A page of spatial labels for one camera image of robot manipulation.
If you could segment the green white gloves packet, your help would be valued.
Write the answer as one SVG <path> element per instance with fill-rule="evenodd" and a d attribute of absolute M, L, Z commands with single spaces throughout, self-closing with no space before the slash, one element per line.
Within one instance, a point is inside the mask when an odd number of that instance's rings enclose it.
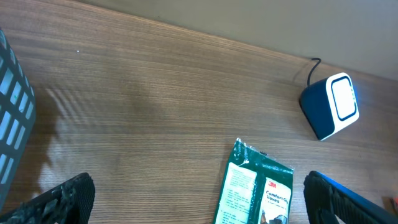
<path fill-rule="evenodd" d="M 237 138 L 221 184 L 214 224 L 289 222 L 294 169 Z"/>

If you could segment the red stick sachet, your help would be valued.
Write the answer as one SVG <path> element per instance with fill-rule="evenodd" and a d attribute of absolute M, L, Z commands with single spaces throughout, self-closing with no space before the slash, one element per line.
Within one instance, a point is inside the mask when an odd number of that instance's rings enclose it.
<path fill-rule="evenodd" d="M 397 201 L 398 197 L 382 197 L 382 202 L 385 210 L 390 212 L 391 214 L 397 216 L 398 215 L 398 209 L 397 209 Z"/>

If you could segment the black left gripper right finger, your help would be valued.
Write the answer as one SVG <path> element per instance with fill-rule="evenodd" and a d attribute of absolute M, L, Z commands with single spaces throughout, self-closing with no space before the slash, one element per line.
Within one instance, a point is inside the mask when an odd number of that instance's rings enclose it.
<path fill-rule="evenodd" d="M 310 224 L 397 223 L 397 217 L 317 171 L 305 178 L 303 190 Z"/>

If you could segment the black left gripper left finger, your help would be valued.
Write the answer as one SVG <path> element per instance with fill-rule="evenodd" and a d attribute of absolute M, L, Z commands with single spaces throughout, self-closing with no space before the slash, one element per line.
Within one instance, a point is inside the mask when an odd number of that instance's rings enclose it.
<path fill-rule="evenodd" d="M 95 200 L 95 185 L 84 172 L 1 215 L 3 224 L 87 224 Z"/>

